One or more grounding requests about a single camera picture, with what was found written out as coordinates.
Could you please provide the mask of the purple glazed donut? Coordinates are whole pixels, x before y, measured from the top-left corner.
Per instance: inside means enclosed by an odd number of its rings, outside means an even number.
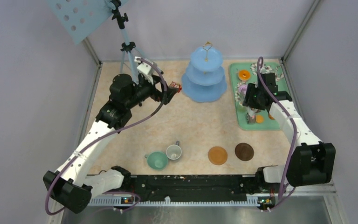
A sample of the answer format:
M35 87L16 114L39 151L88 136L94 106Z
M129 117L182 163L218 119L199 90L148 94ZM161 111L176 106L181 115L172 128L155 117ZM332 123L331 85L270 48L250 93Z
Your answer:
M248 88L247 84L242 84L238 86L238 90L237 90L238 95L243 97L246 96L247 88Z

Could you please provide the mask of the orange glazed donut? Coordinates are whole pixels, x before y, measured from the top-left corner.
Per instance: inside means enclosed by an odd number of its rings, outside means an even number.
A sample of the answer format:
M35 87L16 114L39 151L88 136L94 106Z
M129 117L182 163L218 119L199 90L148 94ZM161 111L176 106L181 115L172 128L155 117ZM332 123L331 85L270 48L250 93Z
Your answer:
M245 82L251 78L251 73L248 70L240 70L237 76L241 81Z

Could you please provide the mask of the blue three-tier cake stand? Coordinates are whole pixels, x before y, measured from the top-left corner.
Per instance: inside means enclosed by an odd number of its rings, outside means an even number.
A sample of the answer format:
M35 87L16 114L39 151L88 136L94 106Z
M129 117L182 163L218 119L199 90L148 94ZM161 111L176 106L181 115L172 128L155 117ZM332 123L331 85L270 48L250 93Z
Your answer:
M190 62L181 77L183 93L199 103L213 102L227 90L223 57L211 42L191 53Z

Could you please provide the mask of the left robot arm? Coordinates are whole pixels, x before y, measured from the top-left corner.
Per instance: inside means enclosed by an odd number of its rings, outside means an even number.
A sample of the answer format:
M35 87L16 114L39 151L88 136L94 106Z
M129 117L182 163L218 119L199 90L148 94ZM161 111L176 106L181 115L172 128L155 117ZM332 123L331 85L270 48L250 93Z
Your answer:
M109 100L100 109L85 138L56 171L47 171L44 175L43 182L48 191L45 211L48 215L61 212L49 210L50 199L77 214L96 196L113 189L120 193L130 189L130 172L120 166L114 166L99 175L89 176L88 173L99 155L119 133L150 119L180 91L156 75L150 81L142 75L138 78L138 84L128 74L119 74L113 78ZM132 117L131 109L148 98L159 103L156 110L146 118L128 125Z

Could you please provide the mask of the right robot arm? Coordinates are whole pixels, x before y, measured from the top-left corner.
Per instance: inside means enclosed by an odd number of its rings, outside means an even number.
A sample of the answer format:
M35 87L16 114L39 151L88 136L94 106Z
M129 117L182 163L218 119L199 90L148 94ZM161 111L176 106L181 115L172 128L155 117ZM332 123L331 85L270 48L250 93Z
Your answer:
M273 73L259 74L257 83L248 85L243 105L271 115L290 143L287 161L278 174L281 186L287 183L300 187L331 181L335 147L309 129L292 97L278 90Z

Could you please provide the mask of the red owl toy block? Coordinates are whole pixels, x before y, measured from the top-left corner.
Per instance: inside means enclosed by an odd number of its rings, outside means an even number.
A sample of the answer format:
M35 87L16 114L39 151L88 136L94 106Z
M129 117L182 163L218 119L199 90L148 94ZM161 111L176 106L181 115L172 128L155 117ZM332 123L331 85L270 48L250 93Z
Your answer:
M181 90L182 90L181 84L176 83L176 82L174 82L174 81L172 81L172 82L169 84L169 86L176 88L178 93L181 92Z

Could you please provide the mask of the green floral serving tray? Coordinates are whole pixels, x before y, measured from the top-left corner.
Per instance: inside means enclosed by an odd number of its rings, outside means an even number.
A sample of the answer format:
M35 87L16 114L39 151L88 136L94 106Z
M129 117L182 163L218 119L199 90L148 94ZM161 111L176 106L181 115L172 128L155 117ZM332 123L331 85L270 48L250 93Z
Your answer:
M261 69L258 68L257 62L229 66L238 125L248 131L279 130L278 122L269 114L274 100L266 87L276 99L290 99L284 72L276 62L264 62Z

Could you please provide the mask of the dark brown saucer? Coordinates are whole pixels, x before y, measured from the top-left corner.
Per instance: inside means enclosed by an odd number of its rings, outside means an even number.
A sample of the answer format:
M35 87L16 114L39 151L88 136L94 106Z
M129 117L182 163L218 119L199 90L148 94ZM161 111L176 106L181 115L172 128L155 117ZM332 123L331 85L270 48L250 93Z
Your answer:
M238 159L241 161L249 161L254 157L254 149L248 143L239 143L235 149L234 153Z

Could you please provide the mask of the white grey teacup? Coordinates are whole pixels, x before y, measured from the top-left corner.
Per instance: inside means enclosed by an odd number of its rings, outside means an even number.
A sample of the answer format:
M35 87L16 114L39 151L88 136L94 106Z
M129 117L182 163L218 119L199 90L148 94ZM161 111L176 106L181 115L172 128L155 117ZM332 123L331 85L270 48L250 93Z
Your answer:
M180 141L176 141L167 147L165 154L169 160L178 161L182 156L182 148L180 147Z

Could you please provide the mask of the light blue tripod stand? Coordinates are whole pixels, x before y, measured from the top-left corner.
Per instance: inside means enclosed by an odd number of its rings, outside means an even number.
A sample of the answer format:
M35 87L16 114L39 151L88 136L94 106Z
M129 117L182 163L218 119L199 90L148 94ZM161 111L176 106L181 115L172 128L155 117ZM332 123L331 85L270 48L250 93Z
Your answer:
M138 70L137 66L138 63L134 61L135 57L141 57L140 60L149 64L155 71L161 71L161 69L157 66L154 61L149 60L146 58L145 54L137 49L135 42L130 41L128 37L128 33L125 29L125 23L129 21L128 15L126 13L122 14L120 12L120 7L124 5L125 0L107 0L106 4L108 9L112 12L112 20L116 20L119 29L121 30L122 36L124 38L124 42L121 44L122 48L122 59L120 64L120 73L118 76L122 76L122 79L128 81L130 84L137 85L138 84L138 76L142 76ZM123 68L125 65L124 58L125 56L128 57L129 60L129 68L131 70L131 74L124 74Z

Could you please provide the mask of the green teacup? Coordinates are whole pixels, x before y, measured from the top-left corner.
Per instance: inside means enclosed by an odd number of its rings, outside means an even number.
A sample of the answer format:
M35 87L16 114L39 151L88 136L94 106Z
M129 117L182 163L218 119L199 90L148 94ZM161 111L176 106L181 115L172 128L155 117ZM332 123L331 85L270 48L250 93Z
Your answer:
M163 170L168 165L168 158L163 152L152 152L145 155L147 165L154 170Z

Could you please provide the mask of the orange saucer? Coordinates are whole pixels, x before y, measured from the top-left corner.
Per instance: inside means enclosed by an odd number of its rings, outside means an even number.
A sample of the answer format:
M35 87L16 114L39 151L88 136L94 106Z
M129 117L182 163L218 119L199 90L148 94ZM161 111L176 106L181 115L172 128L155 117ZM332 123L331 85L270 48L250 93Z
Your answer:
M223 165L228 158L227 151L218 146L210 148L207 155L209 161L214 165Z

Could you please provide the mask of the blue perforated board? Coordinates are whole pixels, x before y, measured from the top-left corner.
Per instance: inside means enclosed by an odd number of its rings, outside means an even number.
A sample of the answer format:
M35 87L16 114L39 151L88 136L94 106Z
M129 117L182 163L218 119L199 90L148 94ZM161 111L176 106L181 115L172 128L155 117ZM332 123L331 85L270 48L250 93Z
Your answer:
M126 0L47 0L74 44L81 43L113 15L113 10L126 3Z

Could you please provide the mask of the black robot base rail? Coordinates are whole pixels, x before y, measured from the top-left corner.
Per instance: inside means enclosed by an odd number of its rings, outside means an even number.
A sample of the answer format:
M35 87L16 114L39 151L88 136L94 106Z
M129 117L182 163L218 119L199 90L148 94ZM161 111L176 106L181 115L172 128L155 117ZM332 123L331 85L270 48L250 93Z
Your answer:
M256 194L276 196L278 183L267 183L263 175L132 175L121 192L135 193L143 203L239 204L258 203Z

